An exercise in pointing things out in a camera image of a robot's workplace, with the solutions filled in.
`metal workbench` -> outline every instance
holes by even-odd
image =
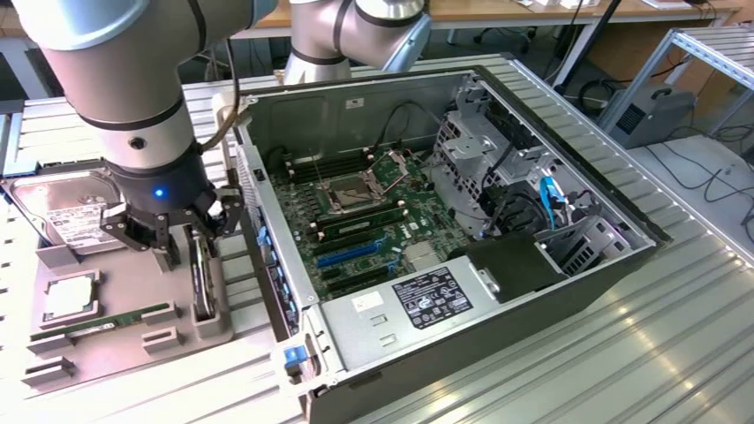
[[[754,93],[754,26],[722,26],[708,28],[671,29],[659,42],[655,51],[644,63],[636,78],[619,98],[610,103],[599,117],[599,126],[610,133],[623,112],[628,108],[634,95],[647,83],[658,65],[664,63],[670,47],[676,46],[692,57],[731,77],[746,89],[746,93],[730,105],[708,133],[714,134]],[[678,67],[666,79],[672,84],[688,67],[690,60]]]
[[[463,57],[428,61],[415,69],[463,64],[482,64],[498,75],[675,242],[584,312],[360,422],[754,422],[754,276],[740,259],[750,255],[736,252],[702,216],[684,211],[682,199],[520,63],[496,56]],[[357,70],[356,75],[369,72]],[[272,77],[248,79],[243,88],[272,84]],[[213,131],[209,97],[228,88],[227,83],[185,87],[200,141]],[[76,146],[85,138],[79,125],[63,99],[29,102],[20,139],[25,154]],[[88,142],[77,143],[84,154]],[[221,175],[219,160],[208,161],[209,174]],[[4,219],[0,225],[4,234],[23,231],[18,220]],[[267,357],[272,330],[251,265],[239,253],[244,249],[239,238],[224,240],[220,249],[235,281],[228,285],[235,341],[25,401],[23,384],[6,376],[0,380],[0,421],[304,421],[299,403],[277,394]],[[24,291],[24,276],[8,273],[32,255],[31,249],[21,250],[10,252],[16,256],[0,269],[8,285],[0,308]],[[18,325],[24,323],[8,312],[0,328]],[[6,344],[0,355],[18,349]]]

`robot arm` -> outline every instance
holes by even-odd
[[[407,71],[430,35],[424,0],[291,0],[285,84],[348,78],[348,59]]]
[[[388,71],[416,60],[430,30],[423,0],[291,4],[287,83],[347,77],[347,57]],[[276,0],[14,0],[14,7],[125,197],[105,209],[103,230],[136,250],[176,257],[171,226],[213,239],[233,230],[243,208],[237,185],[215,189],[207,180],[176,67],[255,25]]]
[[[175,262],[168,228],[189,224],[213,239],[232,231],[243,208],[240,189],[208,182],[176,68],[255,25],[276,0],[37,0],[14,7],[125,197],[104,211],[103,230]],[[207,213],[216,200],[231,205],[220,219]]]

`power supply label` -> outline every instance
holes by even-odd
[[[471,309],[471,301],[447,267],[392,285],[408,319],[418,329]]]

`blue pcie slot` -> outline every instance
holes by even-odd
[[[328,267],[329,265],[336,265],[340,262],[349,261],[351,259],[355,259],[360,256],[367,256],[368,254],[373,254],[381,247],[385,239],[387,237],[383,237],[381,239],[375,240],[371,244],[365,246],[356,247],[355,249],[345,250],[339,254],[333,254],[324,258],[319,258],[316,260],[316,267],[324,268]]]

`motherboard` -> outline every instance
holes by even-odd
[[[419,153],[402,148],[287,163],[271,175],[321,299],[438,265],[468,244],[430,176]]]

